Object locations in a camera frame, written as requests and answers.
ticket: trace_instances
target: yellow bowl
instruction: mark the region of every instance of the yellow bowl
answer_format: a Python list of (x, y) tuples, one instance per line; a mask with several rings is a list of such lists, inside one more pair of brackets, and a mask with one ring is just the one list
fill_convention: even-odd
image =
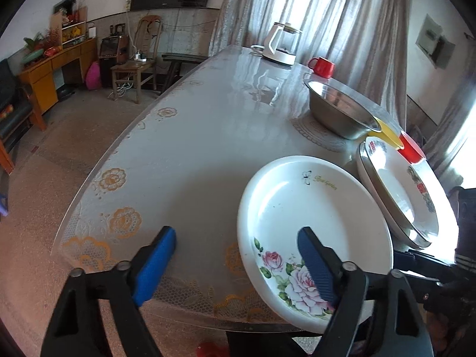
[(376, 133), (375, 131), (370, 131), (368, 133), (369, 137), (378, 137), (383, 139), (386, 143), (390, 144), (393, 146), (396, 150), (403, 149), (403, 143), (400, 141), (400, 138), (398, 138), (398, 135), (387, 125), (384, 121), (381, 119), (378, 119), (375, 117), (377, 120), (378, 124), (382, 128), (381, 133)]

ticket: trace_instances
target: electrical box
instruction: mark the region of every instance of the electrical box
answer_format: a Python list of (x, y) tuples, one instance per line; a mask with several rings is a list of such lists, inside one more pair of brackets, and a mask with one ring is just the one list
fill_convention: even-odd
[(416, 39), (416, 44), (435, 68), (444, 69), (448, 66), (455, 45), (449, 42), (442, 33), (443, 28), (427, 15)]

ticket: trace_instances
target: cushion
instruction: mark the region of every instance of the cushion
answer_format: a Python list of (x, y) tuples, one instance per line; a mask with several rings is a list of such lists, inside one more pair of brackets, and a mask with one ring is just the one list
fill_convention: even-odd
[(15, 104), (13, 112), (0, 122), (0, 139), (5, 139), (31, 112), (32, 104), (21, 97)]

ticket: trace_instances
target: dining table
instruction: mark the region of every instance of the dining table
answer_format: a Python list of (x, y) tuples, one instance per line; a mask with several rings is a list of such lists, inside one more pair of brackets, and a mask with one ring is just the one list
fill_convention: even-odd
[[(322, 158), (358, 179), (355, 156), (364, 137), (347, 140), (318, 123), (309, 112), (304, 79), (342, 91), (400, 132), (375, 102), (311, 72), (239, 46), (198, 65), (104, 153), (67, 210), (52, 255), (87, 272), (108, 270), (172, 226), (175, 253), (142, 310), (223, 330), (297, 330), (264, 303), (241, 262), (237, 211), (248, 181), (269, 162), (295, 155)], [(414, 168), (439, 221), (438, 237), (423, 251), (452, 263), (454, 213), (428, 163)], [(408, 249), (392, 241), (394, 249)]]

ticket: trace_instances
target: curtain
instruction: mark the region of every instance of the curtain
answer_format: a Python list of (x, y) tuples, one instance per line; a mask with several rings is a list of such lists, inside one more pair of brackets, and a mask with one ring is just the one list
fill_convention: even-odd
[(297, 61), (336, 63), (334, 78), (384, 107), (405, 128), (411, 0), (224, 0), (209, 54), (263, 44), (274, 22), (303, 31)]
[(446, 191), (459, 185), (476, 187), (476, 41), (470, 42), (465, 75), (436, 131), (423, 146)]

